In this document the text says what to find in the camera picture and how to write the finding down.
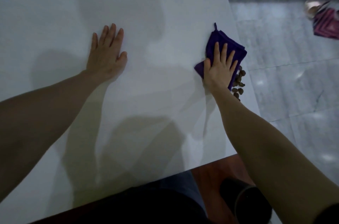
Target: reddish wooden floor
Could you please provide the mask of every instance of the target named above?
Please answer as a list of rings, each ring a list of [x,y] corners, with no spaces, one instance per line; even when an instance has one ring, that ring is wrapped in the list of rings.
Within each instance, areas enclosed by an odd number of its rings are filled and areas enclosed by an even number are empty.
[[[238,178],[253,184],[245,166],[236,154],[209,164],[192,169],[193,176],[198,184],[201,196],[205,202],[208,217],[211,221],[222,224],[236,224],[236,221],[219,194],[221,182],[228,176]],[[97,202],[77,207],[75,209],[51,216],[35,222],[36,224],[45,223],[73,223],[80,216],[92,210]]]

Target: person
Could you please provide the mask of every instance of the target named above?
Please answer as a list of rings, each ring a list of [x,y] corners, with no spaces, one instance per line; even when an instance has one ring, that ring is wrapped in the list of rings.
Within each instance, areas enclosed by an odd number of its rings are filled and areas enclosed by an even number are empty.
[[[86,69],[57,84],[0,102],[0,201],[32,170],[74,121],[101,83],[115,80],[127,63],[120,54],[123,29],[105,26],[93,34]],[[213,95],[226,134],[246,169],[284,223],[338,223],[339,188],[275,127],[242,105],[227,89],[236,62],[227,44],[214,62],[204,61],[204,82]],[[189,172],[104,199],[83,221],[184,220],[209,223]]]

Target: table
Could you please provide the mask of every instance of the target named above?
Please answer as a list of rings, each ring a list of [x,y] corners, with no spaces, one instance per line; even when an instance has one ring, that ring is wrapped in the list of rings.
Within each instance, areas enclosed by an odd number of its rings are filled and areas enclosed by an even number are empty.
[[[213,23],[239,42],[228,0],[0,0],[0,100],[84,69],[92,32],[123,27],[124,73],[0,204],[27,223],[235,154],[194,71]],[[247,71],[246,58],[242,67]],[[241,102],[259,114],[249,74]]]

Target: person's right arm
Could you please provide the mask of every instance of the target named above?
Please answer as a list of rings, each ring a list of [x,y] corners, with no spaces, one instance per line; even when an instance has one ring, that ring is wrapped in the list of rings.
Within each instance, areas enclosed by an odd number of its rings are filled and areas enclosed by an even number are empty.
[[[227,86],[234,52],[215,46],[214,62],[204,62],[204,82],[219,107],[226,134],[246,169],[283,223],[313,223],[339,203],[339,187],[319,171],[281,132],[248,110]]]

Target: pinky finger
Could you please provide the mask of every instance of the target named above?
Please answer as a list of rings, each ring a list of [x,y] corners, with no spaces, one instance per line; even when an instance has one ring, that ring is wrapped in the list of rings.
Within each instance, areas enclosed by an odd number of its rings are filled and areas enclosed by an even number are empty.
[[[97,47],[98,47],[98,35],[96,33],[93,33],[91,50],[95,50]]]
[[[234,71],[235,71],[235,68],[236,68],[237,64],[238,64],[238,61],[236,60],[236,61],[234,61],[232,67],[230,68],[230,74],[231,74],[231,76],[233,75],[233,73],[234,73]]]

